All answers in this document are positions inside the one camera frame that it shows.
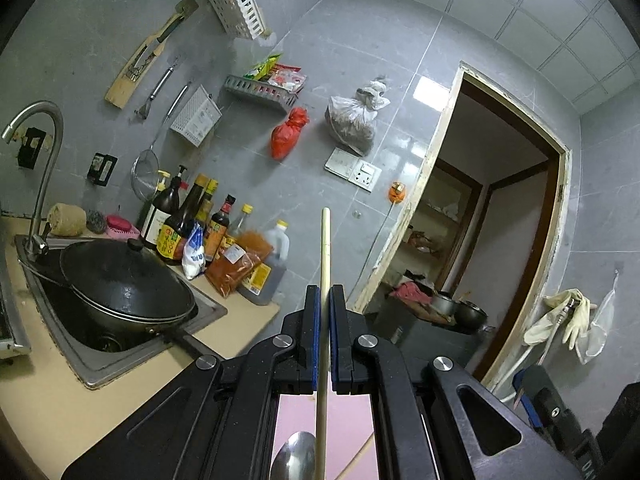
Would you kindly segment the wooden chopstick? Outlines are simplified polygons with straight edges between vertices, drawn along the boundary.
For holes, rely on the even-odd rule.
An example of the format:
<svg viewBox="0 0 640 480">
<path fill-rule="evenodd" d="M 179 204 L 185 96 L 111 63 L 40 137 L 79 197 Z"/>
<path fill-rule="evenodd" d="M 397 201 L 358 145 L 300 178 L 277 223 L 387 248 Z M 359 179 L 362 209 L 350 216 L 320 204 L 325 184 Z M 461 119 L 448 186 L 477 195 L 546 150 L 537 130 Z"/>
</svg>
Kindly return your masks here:
<svg viewBox="0 0 640 480">
<path fill-rule="evenodd" d="M 363 456 L 366 455 L 368 449 L 374 443 L 374 433 L 371 432 L 367 440 L 364 441 L 363 445 L 358 448 L 358 451 L 354 455 L 354 457 L 347 463 L 347 465 L 342 469 L 342 471 L 337 475 L 336 480 L 345 480 L 349 473 L 356 467 L 356 465 L 360 462 Z"/>
<path fill-rule="evenodd" d="M 320 332 L 319 332 L 319 367 L 317 380 L 316 406 L 316 470 L 314 478 L 326 478 L 326 413 L 328 412 L 329 397 L 329 368 L 330 368 L 330 307 L 329 292 L 331 288 L 331 211 L 328 207 L 322 209 L 321 214 L 321 245 L 320 245 Z"/>
</svg>

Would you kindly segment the large silver spoon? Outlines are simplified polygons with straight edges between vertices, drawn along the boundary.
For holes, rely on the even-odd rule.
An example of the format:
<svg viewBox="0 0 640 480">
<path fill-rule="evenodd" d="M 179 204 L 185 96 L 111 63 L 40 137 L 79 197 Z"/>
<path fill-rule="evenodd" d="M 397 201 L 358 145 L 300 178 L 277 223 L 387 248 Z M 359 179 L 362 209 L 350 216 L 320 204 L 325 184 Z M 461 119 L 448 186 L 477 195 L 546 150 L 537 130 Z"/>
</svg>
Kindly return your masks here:
<svg viewBox="0 0 640 480">
<path fill-rule="evenodd" d="M 316 438 L 308 431 L 296 431 L 277 452 L 270 480 L 312 480 L 316 469 Z"/>
</svg>

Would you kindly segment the grey cabinet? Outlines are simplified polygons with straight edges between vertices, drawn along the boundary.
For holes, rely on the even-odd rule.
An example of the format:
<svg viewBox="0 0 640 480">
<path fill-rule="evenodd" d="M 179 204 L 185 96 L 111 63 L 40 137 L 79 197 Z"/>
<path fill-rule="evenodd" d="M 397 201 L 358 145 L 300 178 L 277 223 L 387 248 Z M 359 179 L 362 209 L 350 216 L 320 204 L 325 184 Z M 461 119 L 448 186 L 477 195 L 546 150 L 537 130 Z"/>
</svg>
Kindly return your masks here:
<svg viewBox="0 0 640 480">
<path fill-rule="evenodd" d="M 461 366 L 467 366 L 480 348 L 482 337 L 456 332 L 450 327 L 418 318 L 397 298 L 388 298 L 372 318 L 370 331 L 389 340 L 404 356 L 422 360 L 448 356 Z"/>
</svg>

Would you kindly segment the pink floral tablecloth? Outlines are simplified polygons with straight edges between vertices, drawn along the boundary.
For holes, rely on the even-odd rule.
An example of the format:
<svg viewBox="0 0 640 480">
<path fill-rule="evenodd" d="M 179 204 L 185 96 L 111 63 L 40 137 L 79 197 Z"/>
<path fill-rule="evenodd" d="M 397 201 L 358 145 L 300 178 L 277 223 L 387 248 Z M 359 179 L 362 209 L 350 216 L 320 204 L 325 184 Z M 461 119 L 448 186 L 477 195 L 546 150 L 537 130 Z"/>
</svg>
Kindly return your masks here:
<svg viewBox="0 0 640 480">
<path fill-rule="evenodd" d="M 354 457 L 358 448 L 373 432 L 371 405 L 368 396 L 337 396 L 331 392 L 326 414 L 326 478 L 337 475 Z M 316 433 L 316 396 L 280 397 L 276 433 L 271 459 L 277 455 L 284 442 L 296 431 Z M 377 479 L 375 443 L 349 473 L 346 479 Z"/>
</svg>

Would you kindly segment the large oil jug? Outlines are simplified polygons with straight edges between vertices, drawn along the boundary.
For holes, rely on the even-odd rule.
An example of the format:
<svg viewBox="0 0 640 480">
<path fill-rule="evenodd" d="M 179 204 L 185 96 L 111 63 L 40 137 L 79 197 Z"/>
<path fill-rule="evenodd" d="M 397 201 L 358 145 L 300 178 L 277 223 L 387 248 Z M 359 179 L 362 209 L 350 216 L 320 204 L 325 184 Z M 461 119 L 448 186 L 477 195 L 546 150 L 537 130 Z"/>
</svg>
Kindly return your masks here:
<svg viewBox="0 0 640 480">
<path fill-rule="evenodd" d="M 241 282 L 238 292 L 256 306 L 266 306 L 280 285 L 286 271 L 286 260 L 290 251 L 290 239 L 286 234 L 288 224 L 278 220 L 276 225 L 264 233 L 272 252 Z"/>
</svg>

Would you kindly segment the steel pot on cabinet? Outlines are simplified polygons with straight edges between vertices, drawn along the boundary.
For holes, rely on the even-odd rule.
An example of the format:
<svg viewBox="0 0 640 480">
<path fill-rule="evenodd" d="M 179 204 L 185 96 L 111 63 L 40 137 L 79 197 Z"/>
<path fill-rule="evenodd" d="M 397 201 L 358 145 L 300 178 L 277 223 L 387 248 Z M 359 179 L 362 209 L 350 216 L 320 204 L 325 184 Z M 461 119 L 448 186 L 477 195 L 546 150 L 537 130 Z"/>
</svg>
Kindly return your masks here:
<svg viewBox="0 0 640 480">
<path fill-rule="evenodd" d="M 454 316 L 458 310 L 458 303 L 446 295 L 434 292 L 431 307 L 442 316 Z"/>
</svg>

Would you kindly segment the clear plastic bag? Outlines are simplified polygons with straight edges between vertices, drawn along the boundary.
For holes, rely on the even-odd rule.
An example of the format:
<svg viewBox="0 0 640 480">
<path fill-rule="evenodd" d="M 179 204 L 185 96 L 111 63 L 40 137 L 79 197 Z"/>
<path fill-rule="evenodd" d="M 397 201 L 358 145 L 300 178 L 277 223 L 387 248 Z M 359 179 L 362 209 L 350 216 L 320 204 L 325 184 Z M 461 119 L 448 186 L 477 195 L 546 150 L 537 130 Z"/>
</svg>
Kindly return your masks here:
<svg viewBox="0 0 640 480">
<path fill-rule="evenodd" d="M 619 278 L 620 271 L 615 270 L 611 290 L 594 311 L 588 330 L 577 339 L 575 351 L 578 361 L 582 365 L 586 365 L 600 356 L 608 340 L 608 334 L 612 330 L 615 318 L 616 287 Z"/>
</svg>

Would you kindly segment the black pot on cabinet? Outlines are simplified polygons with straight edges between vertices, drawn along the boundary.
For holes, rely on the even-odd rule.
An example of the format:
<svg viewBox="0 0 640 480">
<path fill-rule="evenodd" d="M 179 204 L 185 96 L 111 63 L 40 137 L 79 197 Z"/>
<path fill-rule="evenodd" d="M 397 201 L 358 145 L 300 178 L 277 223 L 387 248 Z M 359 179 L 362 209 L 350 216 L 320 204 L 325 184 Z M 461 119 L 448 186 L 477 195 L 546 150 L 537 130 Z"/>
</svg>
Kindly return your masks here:
<svg viewBox="0 0 640 480">
<path fill-rule="evenodd" d="M 476 334 L 486 324 L 487 319 L 486 312 L 471 301 L 459 301 L 457 311 L 454 312 L 458 331 L 468 335 Z"/>
</svg>

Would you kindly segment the white blue salt bag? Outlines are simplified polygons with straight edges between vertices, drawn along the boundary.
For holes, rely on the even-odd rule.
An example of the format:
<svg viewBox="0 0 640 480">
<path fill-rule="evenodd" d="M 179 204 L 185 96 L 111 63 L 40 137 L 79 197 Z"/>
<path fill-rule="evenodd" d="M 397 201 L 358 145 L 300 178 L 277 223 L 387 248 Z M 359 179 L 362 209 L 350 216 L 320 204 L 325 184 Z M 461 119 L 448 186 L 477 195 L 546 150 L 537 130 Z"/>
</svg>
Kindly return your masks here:
<svg viewBox="0 0 640 480">
<path fill-rule="evenodd" d="M 189 281 L 199 276 L 204 270 L 204 231 L 198 223 L 194 224 L 183 247 L 181 265 L 183 275 Z"/>
</svg>

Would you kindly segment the black wok with lid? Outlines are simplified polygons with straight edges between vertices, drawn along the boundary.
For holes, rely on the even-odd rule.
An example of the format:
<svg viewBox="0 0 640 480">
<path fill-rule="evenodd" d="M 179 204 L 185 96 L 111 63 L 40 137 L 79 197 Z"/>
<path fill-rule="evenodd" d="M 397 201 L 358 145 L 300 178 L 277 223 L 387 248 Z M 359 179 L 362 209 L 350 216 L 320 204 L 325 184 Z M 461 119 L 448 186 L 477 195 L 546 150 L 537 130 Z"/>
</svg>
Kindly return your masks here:
<svg viewBox="0 0 640 480">
<path fill-rule="evenodd" d="M 161 332 L 196 307 L 189 285 L 137 240 L 86 240 L 60 253 L 62 284 L 111 332 Z"/>
</svg>

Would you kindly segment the steel sink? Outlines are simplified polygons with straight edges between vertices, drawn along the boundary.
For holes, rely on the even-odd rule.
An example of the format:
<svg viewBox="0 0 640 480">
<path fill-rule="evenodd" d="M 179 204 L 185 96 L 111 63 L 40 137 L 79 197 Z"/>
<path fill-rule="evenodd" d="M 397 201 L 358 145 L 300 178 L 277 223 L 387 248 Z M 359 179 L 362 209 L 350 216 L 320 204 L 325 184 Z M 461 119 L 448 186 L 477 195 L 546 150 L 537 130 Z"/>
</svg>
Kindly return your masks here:
<svg viewBox="0 0 640 480">
<path fill-rule="evenodd" d="M 78 379 L 97 389 L 227 314 L 138 240 L 54 238 L 43 252 L 14 238 L 44 324 Z"/>
</svg>

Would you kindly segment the wooden knife holder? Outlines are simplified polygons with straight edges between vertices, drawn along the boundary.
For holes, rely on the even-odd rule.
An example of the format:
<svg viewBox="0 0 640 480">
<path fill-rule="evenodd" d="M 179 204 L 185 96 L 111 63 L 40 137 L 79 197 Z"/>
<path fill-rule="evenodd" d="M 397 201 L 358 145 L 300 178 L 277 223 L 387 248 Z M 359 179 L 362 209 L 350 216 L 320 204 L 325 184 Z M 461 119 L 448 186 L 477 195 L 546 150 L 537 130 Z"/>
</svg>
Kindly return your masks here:
<svg viewBox="0 0 640 480">
<path fill-rule="evenodd" d="M 126 106 L 142 78 L 164 52 L 168 37 L 196 10 L 198 10 L 198 3 L 195 0 L 180 0 L 178 2 L 174 14 L 157 32 L 142 41 L 142 44 L 120 70 L 111 87 L 105 93 L 104 99 L 107 103 L 120 110 Z"/>
</svg>

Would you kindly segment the orange wall hook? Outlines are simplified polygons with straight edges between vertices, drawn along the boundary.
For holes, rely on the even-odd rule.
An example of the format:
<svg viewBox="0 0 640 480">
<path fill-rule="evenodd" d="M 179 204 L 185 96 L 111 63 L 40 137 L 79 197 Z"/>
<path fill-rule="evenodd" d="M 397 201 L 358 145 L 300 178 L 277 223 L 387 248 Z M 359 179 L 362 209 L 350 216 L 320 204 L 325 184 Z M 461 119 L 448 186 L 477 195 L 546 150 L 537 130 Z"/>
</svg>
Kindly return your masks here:
<svg viewBox="0 0 640 480">
<path fill-rule="evenodd" d="M 388 189 L 387 197 L 392 204 L 396 205 L 404 201 L 406 193 L 407 187 L 405 183 L 394 181 Z"/>
</svg>

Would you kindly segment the white wall switch socket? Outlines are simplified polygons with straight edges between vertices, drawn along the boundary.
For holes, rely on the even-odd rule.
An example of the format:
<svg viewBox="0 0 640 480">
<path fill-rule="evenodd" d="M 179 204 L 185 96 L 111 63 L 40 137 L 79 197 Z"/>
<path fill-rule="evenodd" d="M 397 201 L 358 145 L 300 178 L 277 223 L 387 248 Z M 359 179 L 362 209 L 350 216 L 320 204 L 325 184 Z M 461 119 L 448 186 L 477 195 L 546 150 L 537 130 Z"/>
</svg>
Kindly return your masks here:
<svg viewBox="0 0 640 480">
<path fill-rule="evenodd" d="M 373 191 L 382 172 L 377 166 L 340 148 L 334 148 L 324 169 L 368 193 Z"/>
</svg>

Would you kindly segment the white wall basket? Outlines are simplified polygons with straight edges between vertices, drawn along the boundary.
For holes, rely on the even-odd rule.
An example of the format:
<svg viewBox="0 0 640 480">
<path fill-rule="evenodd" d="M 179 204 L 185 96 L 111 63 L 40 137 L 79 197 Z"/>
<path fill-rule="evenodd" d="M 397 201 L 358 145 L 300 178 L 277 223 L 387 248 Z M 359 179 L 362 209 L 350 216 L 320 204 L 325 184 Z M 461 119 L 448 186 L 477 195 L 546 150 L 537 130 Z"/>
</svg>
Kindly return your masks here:
<svg viewBox="0 0 640 480">
<path fill-rule="evenodd" d="M 170 128 L 198 148 L 222 117 L 217 104 L 203 86 L 193 93 Z"/>
</svg>

